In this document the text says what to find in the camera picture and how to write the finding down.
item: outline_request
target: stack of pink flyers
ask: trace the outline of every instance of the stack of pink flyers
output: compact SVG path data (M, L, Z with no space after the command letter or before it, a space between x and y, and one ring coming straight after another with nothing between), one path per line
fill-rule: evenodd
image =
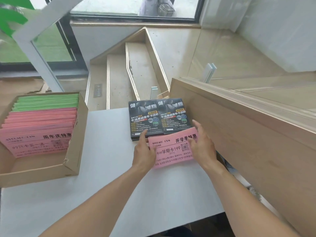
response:
M57 106L54 103L63 102L47 99L45 103L53 107ZM77 107L48 109L47 104L36 99L32 100L30 108L38 110L19 111L27 109L23 99L22 102L14 106L2 123L0 142L16 158L66 151L76 122Z
M148 137L149 147L156 147L154 168L193 159L188 138L197 140L198 131L195 127L170 135Z

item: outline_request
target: white table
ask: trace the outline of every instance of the white table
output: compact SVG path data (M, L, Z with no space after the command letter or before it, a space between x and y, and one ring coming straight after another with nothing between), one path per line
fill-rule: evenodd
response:
M127 171L133 160L128 108L89 112L79 176L3 188L1 237L37 237ZM223 212L194 161L151 170L123 209L111 237L145 237Z

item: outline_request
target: stack of black flyers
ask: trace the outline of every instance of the stack of black flyers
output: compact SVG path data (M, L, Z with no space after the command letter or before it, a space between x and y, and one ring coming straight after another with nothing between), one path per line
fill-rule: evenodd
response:
M147 135L167 135L191 128L181 98L130 101L131 139L148 129Z

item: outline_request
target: hand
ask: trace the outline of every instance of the hand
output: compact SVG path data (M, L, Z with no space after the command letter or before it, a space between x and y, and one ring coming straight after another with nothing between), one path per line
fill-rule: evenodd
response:
M218 164L223 166L216 159L216 150L213 141L208 137L202 125L197 121L193 120L193 124L197 127L198 140L195 142L194 139L188 138L193 158L199 163L199 165L206 170L206 168L216 168Z
M145 135L147 130L144 130L139 137L139 142L134 149L133 167L139 168L145 174L150 171L156 162L156 147L149 149L147 146Z

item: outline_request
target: person's left hand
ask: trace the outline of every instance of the person's left hand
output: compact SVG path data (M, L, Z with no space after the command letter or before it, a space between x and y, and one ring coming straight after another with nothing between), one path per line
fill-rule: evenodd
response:
M133 167L139 168L140 171L147 173L156 162L156 147L149 149L146 143L145 135L147 130L144 130L139 137L139 142L134 149Z

